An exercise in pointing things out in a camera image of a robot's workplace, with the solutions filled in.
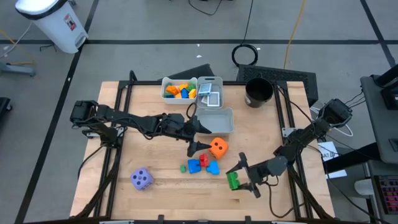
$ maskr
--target paper sheet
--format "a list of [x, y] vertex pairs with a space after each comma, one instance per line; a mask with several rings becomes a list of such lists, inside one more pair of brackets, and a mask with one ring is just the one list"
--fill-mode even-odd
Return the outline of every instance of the paper sheet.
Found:
[[[318, 148], [322, 153], [322, 157], [323, 157], [324, 161], [328, 161], [329, 159], [338, 157], [337, 150], [336, 150], [336, 147], [333, 144], [333, 142], [320, 142], [320, 143], [318, 143]], [[346, 176], [347, 176], [347, 173], [345, 170], [339, 170], [339, 171], [332, 172], [329, 174], [329, 177], [331, 179], [337, 178], [337, 177], [346, 177]]]

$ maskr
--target red block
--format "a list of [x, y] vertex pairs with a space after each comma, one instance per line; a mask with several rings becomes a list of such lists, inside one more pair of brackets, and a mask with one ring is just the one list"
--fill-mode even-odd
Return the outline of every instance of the red block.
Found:
[[207, 158], [207, 154], [206, 153], [200, 155], [199, 156], [199, 160], [200, 160], [200, 166], [201, 167], [208, 167], [209, 166], [209, 160]]

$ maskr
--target small green cube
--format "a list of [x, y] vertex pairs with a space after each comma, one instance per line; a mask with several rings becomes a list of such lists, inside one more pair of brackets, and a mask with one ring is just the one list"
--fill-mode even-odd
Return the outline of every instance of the small green cube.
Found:
[[187, 167], [185, 165], [180, 165], [181, 173], [185, 173], [187, 171]]
[[241, 183], [239, 183], [238, 180], [236, 180], [238, 178], [237, 172], [231, 172], [231, 173], [227, 174], [226, 178], [228, 179], [229, 188], [231, 190], [237, 189], [239, 187], [239, 185], [241, 184]]

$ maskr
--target gray plastic tray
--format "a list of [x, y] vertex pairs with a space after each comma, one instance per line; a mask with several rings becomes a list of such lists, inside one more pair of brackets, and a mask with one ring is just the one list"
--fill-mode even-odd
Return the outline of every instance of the gray plastic tray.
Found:
[[224, 92], [223, 92], [223, 79], [220, 77], [199, 77], [198, 78], [198, 89], [201, 84], [211, 83], [211, 91], [220, 93], [220, 106], [207, 106], [201, 102], [202, 96], [197, 96], [197, 104], [199, 108], [205, 109], [220, 109], [224, 103]]
[[211, 134], [197, 133], [199, 136], [227, 136], [234, 131], [234, 114], [231, 108], [222, 110], [198, 108], [196, 115], [201, 125], [212, 132]]

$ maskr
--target black cup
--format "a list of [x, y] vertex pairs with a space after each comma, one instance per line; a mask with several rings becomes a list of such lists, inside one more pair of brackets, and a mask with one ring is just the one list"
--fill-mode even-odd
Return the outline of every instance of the black cup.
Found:
[[253, 78], [246, 83], [245, 102], [250, 107], [260, 107], [271, 99], [272, 94], [274, 94], [274, 88], [263, 78]]

